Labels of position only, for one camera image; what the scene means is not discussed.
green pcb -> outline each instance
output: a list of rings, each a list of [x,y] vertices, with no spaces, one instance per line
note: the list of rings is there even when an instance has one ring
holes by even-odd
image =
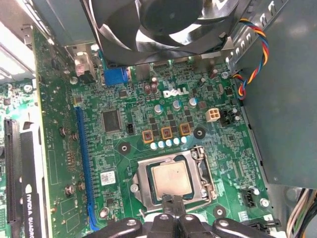
[[[72,63],[37,30],[33,49],[53,237],[71,238],[91,232],[86,193],[78,186],[84,175],[80,145],[74,137],[78,130],[74,106],[81,107],[84,114],[99,228],[125,217],[143,220],[141,213],[146,209],[130,191],[138,161],[187,151],[194,145],[201,145],[206,151],[217,199],[193,213],[201,214],[210,224],[219,216],[219,209],[222,216],[236,221],[272,213],[270,206],[260,205],[261,199],[267,199],[267,193],[225,64],[214,66],[215,75],[195,73],[190,60],[181,63],[170,60],[160,67],[151,65],[150,78],[157,78],[158,92],[147,94],[145,87],[150,79],[138,80],[135,67],[130,67],[130,79],[125,84],[105,86],[99,69],[95,83],[70,84],[75,76]],[[206,80],[203,85],[199,84],[202,78]],[[192,98],[196,99],[196,106],[190,105]],[[155,106],[161,112],[155,112]],[[221,119],[206,122],[205,113],[211,108],[220,110]],[[184,144],[153,150],[150,143],[143,141],[143,132],[147,130],[154,134],[154,143],[165,141],[161,129],[169,126],[172,139],[181,138],[179,126],[183,123],[191,128]],[[194,136],[197,128],[206,133],[202,138]],[[122,153],[122,143],[129,145],[128,153]],[[75,186],[75,192],[67,195],[65,188],[70,185]],[[244,199],[250,186],[260,191],[252,196],[252,207]],[[105,207],[109,213],[102,218],[100,211]]]
[[[35,121],[36,91],[32,80],[0,85],[0,237],[11,237],[10,226],[6,222],[6,180],[4,160],[4,119],[14,119],[19,122],[20,130],[25,121]]]
[[[33,40],[50,236],[72,238],[87,224],[87,198],[78,188],[84,174],[69,83],[73,64],[36,28]]]
[[[267,193],[234,85],[230,79],[221,77],[221,73],[227,71],[225,64],[217,64],[215,69],[218,73],[211,79],[209,73],[195,74],[190,62],[170,62],[161,67],[151,65],[151,77],[158,79],[158,93],[150,95],[145,93],[145,86],[150,80],[138,81],[134,67],[131,67],[131,80],[126,84],[106,87],[99,79],[94,84],[72,87],[73,97],[79,102],[77,106],[86,115],[89,156],[93,162],[96,217],[100,227],[124,217],[142,220],[140,209],[146,209],[130,191],[138,161],[185,151],[194,145],[202,145],[207,152],[217,192],[217,199],[211,205],[195,213],[202,214],[210,224],[217,217],[215,212],[219,207],[225,209],[226,217],[236,221],[271,214],[271,207],[263,208],[260,205],[260,199],[267,199]],[[202,77],[206,82],[199,87]],[[180,89],[183,95],[164,97],[164,90],[172,89]],[[190,107],[191,98],[198,101],[197,106]],[[172,105],[176,100],[181,105],[178,111]],[[159,115],[154,111],[156,105],[162,109]],[[210,108],[218,108],[222,117],[233,118],[229,122],[218,120],[207,123],[205,113]],[[120,128],[112,127],[116,111]],[[150,144],[143,142],[142,132],[146,130],[153,131],[156,144],[162,141],[160,129],[168,126],[173,129],[173,138],[180,138],[179,125],[187,122],[192,133],[187,136],[186,144],[170,148],[165,146],[153,151]],[[133,125],[133,135],[127,131],[128,124]],[[203,139],[193,135],[198,127],[206,132]],[[130,152],[125,155],[120,153],[123,142],[131,145]],[[110,177],[111,173],[115,179],[105,182],[104,175]],[[243,190],[250,186],[260,190],[260,195],[253,198],[255,205],[252,208],[245,206],[243,199]],[[103,207],[110,209],[106,219],[99,216]]]

white connector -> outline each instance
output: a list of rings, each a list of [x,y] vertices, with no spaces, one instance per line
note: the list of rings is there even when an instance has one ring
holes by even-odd
[[[214,122],[220,118],[220,112],[218,108],[211,108],[206,112],[206,121]]]

label sticker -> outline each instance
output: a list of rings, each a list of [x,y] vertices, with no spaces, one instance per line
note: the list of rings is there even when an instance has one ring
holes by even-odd
[[[114,171],[101,173],[100,178],[102,186],[115,183]]]

pcie slot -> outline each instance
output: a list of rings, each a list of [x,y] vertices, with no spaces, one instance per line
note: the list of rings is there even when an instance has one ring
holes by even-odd
[[[23,210],[19,202],[22,196],[22,166],[19,124],[15,120],[4,120],[4,148],[6,220],[11,225],[11,237],[19,237],[23,222]]]
[[[94,192],[93,192],[94,190],[93,190],[92,177],[90,172],[90,162],[88,157],[86,133],[85,133],[85,127],[84,127],[84,115],[83,115],[83,110],[80,107],[75,107],[75,111],[77,116],[79,142],[80,142],[80,149],[81,149],[81,156],[83,161],[85,184],[86,184],[89,224],[93,231],[97,231],[99,230],[99,228],[97,227],[97,220],[95,215],[95,199],[94,199]]]

blue pcie slot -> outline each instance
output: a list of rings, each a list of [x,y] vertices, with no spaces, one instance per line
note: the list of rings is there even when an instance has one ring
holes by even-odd
[[[98,231],[99,228],[97,227],[97,219],[95,215],[95,200],[94,200],[94,192],[93,192],[94,190],[93,190],[93,183],[92,183],[91,172],[90,172],[90,163],[89,163],[86,133],[85,133],[85,127],[84,127],[84,115],[83,115],[83,110],[80,107],[75,107],[75,111],[76,111],[78,131],[79,131],[81,156],[82,156],[83,167],[84,167],[89,224],[90,224],[90,228],[93,231]]]

